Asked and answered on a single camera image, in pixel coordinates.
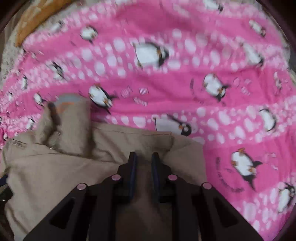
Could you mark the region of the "beige jacket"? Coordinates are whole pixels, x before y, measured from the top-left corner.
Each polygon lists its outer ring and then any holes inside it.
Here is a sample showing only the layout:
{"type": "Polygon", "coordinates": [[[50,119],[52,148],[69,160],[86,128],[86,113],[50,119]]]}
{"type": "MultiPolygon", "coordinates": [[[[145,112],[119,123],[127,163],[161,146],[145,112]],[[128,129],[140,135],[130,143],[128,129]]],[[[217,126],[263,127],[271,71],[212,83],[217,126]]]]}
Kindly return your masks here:
{"type": "Polygon", "coordinates": [[[12,197],[4,212],[14,240],[25,236],[79,183],[94,185],[138,157],[135,197],[122,209],[117,240],[171,240],[171,215],[152,199],[151,156],[158,153],[187,182],[206,182],[202,145],[171,132],[157,132],[90,119],[90,102],[74,95],[48,104],[33,131],[6,141],[1,169],[12,197]]]}

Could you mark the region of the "pink penguin print quilt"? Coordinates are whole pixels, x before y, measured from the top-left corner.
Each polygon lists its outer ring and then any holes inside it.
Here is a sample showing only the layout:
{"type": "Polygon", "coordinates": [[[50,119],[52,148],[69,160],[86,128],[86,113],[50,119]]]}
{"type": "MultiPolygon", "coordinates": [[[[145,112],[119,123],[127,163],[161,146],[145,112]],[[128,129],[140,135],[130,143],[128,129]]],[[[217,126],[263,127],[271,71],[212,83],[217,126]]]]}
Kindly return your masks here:
{"type": "Polygon", "coordinates": [[[66,96],[90,119],[202,145],[206,177],[264,240],[295,206],[295,85],[251,4],[103,1],[30,34],[1,89],[1,153],[66,96]]]}

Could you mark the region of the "orange quilted cushion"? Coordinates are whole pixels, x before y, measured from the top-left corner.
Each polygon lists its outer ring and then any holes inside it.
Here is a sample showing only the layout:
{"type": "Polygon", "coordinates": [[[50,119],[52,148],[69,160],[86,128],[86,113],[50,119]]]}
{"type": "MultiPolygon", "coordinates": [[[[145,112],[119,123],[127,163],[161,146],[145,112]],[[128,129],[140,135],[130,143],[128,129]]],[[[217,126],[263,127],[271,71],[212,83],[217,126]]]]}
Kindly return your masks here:
{"type": "Polygon", "coordinates": [[[39,25],[72,2],[71,0],[33,1],[18,22],[15,46],[20,47],[26,37],[39,25]]]}

